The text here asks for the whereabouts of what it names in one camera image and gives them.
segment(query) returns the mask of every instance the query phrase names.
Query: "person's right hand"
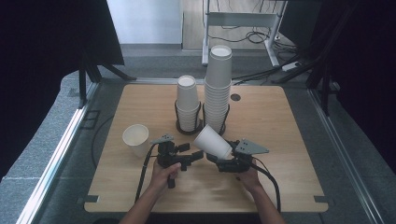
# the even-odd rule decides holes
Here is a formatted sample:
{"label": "person's right hand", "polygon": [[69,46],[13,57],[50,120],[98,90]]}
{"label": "person's right hand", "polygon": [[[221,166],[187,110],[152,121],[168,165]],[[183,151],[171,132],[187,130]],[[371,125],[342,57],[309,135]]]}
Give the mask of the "person's right hand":
{"label": "person's right hand", "polygon": [[235,176],[242,182],[245,189],[250,193],[252,193],[256,188],[262,188],[257,170],[252,167],[250,167],[246,172],[236,173]]}
{"label": "person's right hand", "polygon": [[158,164],[158,160],[155,160],[153,164],[151,181],[148,185],[149,188],[155,189],[158,192],[162,192],[166,189],[168,176],[171,179],[175,179],[177,177],[177,171],[180,169],[180,162],[175,163],[169,166],[166,169],[163,169],[160,164]]}

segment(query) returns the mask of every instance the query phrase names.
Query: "gray floor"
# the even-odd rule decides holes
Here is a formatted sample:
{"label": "gray floor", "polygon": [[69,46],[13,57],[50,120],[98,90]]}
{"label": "gray floor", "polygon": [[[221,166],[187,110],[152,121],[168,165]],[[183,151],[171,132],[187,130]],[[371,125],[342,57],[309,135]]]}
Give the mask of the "gray floor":
{"label": "gray floor", "polygon": [[[178,46],[128,45],[122,46],[122,52],[126,64],[118,68],[131,76],[175,78],[190,74],[196,78],[202,78],[205,75],[199,51],[186,51]],[[234,77],[252,74],[270,67],[265,52],[236,51],[233,56]],[[91,101],[91,114],[87,116],[78,130],[34,223],[93,223],[101,217],[120,218],[123,215],[90,214],[83,209],[95,164],[99,160],[122,87],[126,84],[106,69],[101,67],[100,71],[104,79],[97,95]],[[271,75],[266,82],[263,79],[249,82],[249,84],[272,85],[270,80],[285,75],[278,73]],[[290,107],[326,195],[325,200],[330,207],[327,212],[320,214],[283,213],[282,215],[288,223],[374,223],[366,215],[361,198],[341,163],[334,144],[304,86],[306,77],[307,74],[298,76],[283,84],[282,87],[287,94]],[[74,73],[64,79],[59,97],[35,138],[0,184],[0,223],[15,223],[20,216],[77,106],[78,74]],[[395,175],[357,124],[340,106],[335,95],[331,96],[329,106],[332,123],[343,140],[344,147],[359,171],[363,183],[373,197],[383,223],[394,223],[396,220]],[[90,118],[97,115],[97,111],[100,113],[97,122],[94,123]],[[208,223],[209,219],[213,221],[221,217],[212,218],[210,215],[203,214],[200,217],[194,217],[194,222],[187,221],[188,217],[166,218],[170,220],[169,223],[176,223],[175,220],[179,223],[182,220],[185,220],[185,223],[200,223],[200,221]],[[234,217],[233,220],[236,223],[238,218]]]}

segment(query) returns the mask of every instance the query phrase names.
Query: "stack of paper cups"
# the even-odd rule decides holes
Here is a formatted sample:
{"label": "stack of paper cups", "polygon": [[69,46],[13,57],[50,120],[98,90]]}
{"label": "stack of paper cups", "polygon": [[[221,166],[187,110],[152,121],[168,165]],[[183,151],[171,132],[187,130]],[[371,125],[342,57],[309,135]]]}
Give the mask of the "stack of paper cups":
{"label": "stack of paper cups", "polygon": [[226,119],[232,83],[232,51],[217,45],[210,51],[205,76],[205,124],[220,133]]}
{"label": "stack of paper cups", "polygon": [[185,132],[194,131],[199,125],[199,100],[195,78],[182,76],[177,82],[177,117],[180,129]]}

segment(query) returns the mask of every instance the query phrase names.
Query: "black cable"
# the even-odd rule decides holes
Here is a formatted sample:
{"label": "black cable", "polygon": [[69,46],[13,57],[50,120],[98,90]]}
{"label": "black cable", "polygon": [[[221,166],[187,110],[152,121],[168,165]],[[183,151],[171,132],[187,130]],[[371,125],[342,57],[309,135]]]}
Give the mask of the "black cable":
{"label": "black cable", "polygon": [[281,48],[281,47],[278,47],[278,46],[276,46],[275,47],[275,49],[277,49],[277,50],[285,50],[286,52],[288,52],[288,53],[296,53],[296,49],[289,49],[289,48]]}
{"label": "black cable", "polygon": [[276,2],[277,2],[277,1],[275,1],[275,3],[274,3],[274,7],[273,7],[273,13],[274,13],[274,11],[275,11]]}
{"label": "black cable", "polygon": [[280,42],[275,42],[277,45],[284,45],[286,47],[291,47],[291,48],[297,48],[297,46],[295,45],[289,45],[289,44],[284,44],[284,43],[280,43]]}
{"label": "black cable", "polygon": [[145,175],[146,175],[146,170],[147,170],[148,164],[149,164],[149,158],[151,157],[151,151],[152,151],[152,149],[154,149],[154,147],[156,145],[157,144],[153,144],[151,146],[151,148],[148,151],[148,154],[146,155],[145,162],[143,163],[142,173],[140,174],[139,186],[137,186],[136,196],[134,198],[134,202],[135,203],[137,202],[137,200],[140,197],[140,191],[142,190],[143,182],[145,181]]}
{"label": "black cable", "polygon": [[106,123],[108,123],[109,120],[111,120],[111,119],[113,119],[113,118],[114,118],[114,115],[113,115],[113,116],[110,116],[110,118],[106,119],[106,120],[99,126],[99,128],[96,130],[95,134],[93,135],[93,139],[91,140],[91,159],[92,159],[92,164],[93,164],[93,166],[95,167],[95,169],[96,169],[96,167],[97,167],[97,164],[96,164],[96,161],[95,161],[95,157],[94,157],[94,155],[93,155],[93,143],[95,142],[96,135],[99,133],[99,131],[102,129],[102,127],[103,127]]}
{"label": "black cable", "polygon": [[[264,3],[264,1],[262,0],[261,6],[260,6],[260,12],[262,12],[263,3]],[[220,12],[220,9],[219,9],[219,0],[217,0],[217,6],[218,6],[218,12]],[[233,9],[231,8],[231,5],[230,5],[230,1],[229,1],[229,8],[230,8],[231,11],[233,11]],[[205,27],[205,22],[204,22],[204,13],[205,13],[205,9],[204,9],[204,0],[202,1],[202,12],[203,12],[203,13],[202,13],[202,24],[203,24],[203,26]],[[221,26],[221,28],[222,28],[222,29],[225,29],[225,30],[232,30],[232,29],[240,28],[240,26],[234,26],[234,27],[224,27],[224,26]],[[210,38],[212,38],[212,39],[219,39],[219,40],[223,40],[223,41],[230,42],[230,43],[242,42],[242,41],[244,41],[244,40],[248,40],[248,41],[249,41],[250,43],[252,43],[252,44],[261,44],[261,43],[263,43],[264,40],[267,39],[267,38],[269,37],[269,33],[268,33],[268,34],[264,34],[264,33],[262,33],[262,32],[254,31],[254,28],[255,28],[255,27],[253,27],[253,30],[252,30],[251,32],[247,32],[247,33],[246,33],[245,38],[238,39],[238,40],[230,40],[230,39],[225,39],[225,38],[221,38],[221,37],[218,37],[218,36],[212,36],[212,35],[207,35],[207,36],[210,37]],[[253,37],[254,35],[257,36],[257,37],[260,39],[260,41],[254,41],[254,40],[252,40],[251,37]]]}
{"label": "black cable", "polygon": [[262,85],[264,85],[264,83],[268,82],[268,77],[269,77],[269,76],[266,76],[266,77],[265,77],[265,80],[264,80],[262,83],[260,83],[260,86],[262,86]]}
{"label": "black cable", "polygon": [[233,9],[231,8],[231,1],[228,0],[228,7],[230,8],[231,11],[233,11]]}
{"label": "black cable", "polygon": [[268,168],[264,165],[264,162],[262,162],[261,160],[259,160],[259,158],[257,158],[257,157],[253,157],[253,159],[255,159],[256,161],[258,161],[258,162],[262,165],[262,167],[265,168],[265,171],[267,171],[268,174],[271,174],[270,171],[268,170]]}
{"label": "black cable", "polygon": [[246,77],[245,79],[242,79],[242,80],[240,80],[240,81],[234,83],[234,85],[235,85],[235,86],[236,86],[236,85],[240,85],[240,84],[242,84],[242,83],[245,83],[245,82],[250,81],[250,80],[255,80],[255,79],[258,79],[258,78],[260,78],[260,77],[270,76],[270,75],[272,75],[273,73],[275,73],[275,72],[277,72],[278,70],[280,70],[280,69],[282,68],[283,65],[294,62],[295,59],[298,58],[298,56],[299,56],[299,55],[294,55],[293,57],[291,57],[290,59],[288,59],[286,62],[282,63],[280,66],[275,67],[275,68],[272,68],[272,69],[267,70],[267,71],[264,71],[264,72],[255,73],[255,74],[251,74],[251,75],[245,75],[245,76],[241,76],[241,77],[234,77],[233,80],[239,79],[239,78],[242,78],[242,77]]}
{"label": "black cable", "polygon": [[280,204],[280,192],[279,192],[279,185],[276,183],[275,178],[267,171],[265,171],[264,169],[262,169],[260,166],[254,164],[252,161],[245,161],[245,160],[240,160],[244,163],[248,163],[250,164],[251,167],[253,167],[254,169],[256,169],[257,171],[259,171],[260,173],[266,175],[268,177],[268,179],[271,180],[271,182],[274,185],[275,188],[275,192],[276,192],[276,209],[277,211],[280,213],[281,211],[281,204]]}
{"label": "black cable", "polygon": [[282,45],[278,42],[275,42],[274,46],[276,47],[276,49],[286,49],[288,51],[297,52],[297,48],[295,48],[293,46],[288,47],[288,46]]}
{"label": "black cable", "polygon": [[287,51],[287,50],[285,50],[285,51],[279,51],[279,52],[276,54],[276,57],[277,57],[278,59],[280,59],[281,61],[285,62],[285,61],[287,61],[287,59],[284,58],[284,56],[282,56],[282,54],[285,54],[285,53],[287,53],[287,55],[290,56],[290,54],[291,54],[292,52]]}
{"label": "black cable", "polygon": [[264,0],[259,0],[256,4],[256,6],[254,6],[253,10],[251,12],[254,12],[254,9],[260,4],[260,8],[259,8],[259,12],[262,12],[262,6],[264,5]]}

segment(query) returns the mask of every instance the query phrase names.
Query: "wooden tabletop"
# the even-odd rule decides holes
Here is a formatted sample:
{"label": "wooden tabletop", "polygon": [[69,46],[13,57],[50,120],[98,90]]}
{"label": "wooden tabletop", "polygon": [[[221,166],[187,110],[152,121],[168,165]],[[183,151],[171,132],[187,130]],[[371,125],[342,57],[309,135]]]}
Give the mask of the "wooden tabletop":
{"label": "wooden tabletop", "polygon": [[[203,103],[204,86],[197,87]],[[283,212],[326,211],[326,203],[315,202],[315,196],[324,194],[283,89],[232,86],[234,93],[241,99],[230,99],[227,129],[222,137],[232,141],[246,138],[270,150],[256,157],[279,185]],[[192,142],[198,133],[184,135],[177,131],[176,97],[177,85],[125,86],[89,192],[98,196],[98,202],[85,203],[87,211],[126,212],[134,204],[144,159],[138,159],[122,141],[122,133],[130,125],[147,126],[149,140],[169,133],[176,145],[191,143],[191,150],[183,154],[197,151]],[[149,184],[153,162],[149,162],[142,192]],[[260,181],[276,204],[272,182],[264,175],[260,175]],[[195,161],[186,172],[179,172],[176,187],[168,189],[153,208],[153,212],[161,213],[256,211],[252,198],[234,175],[220,173],[206,158]]]}

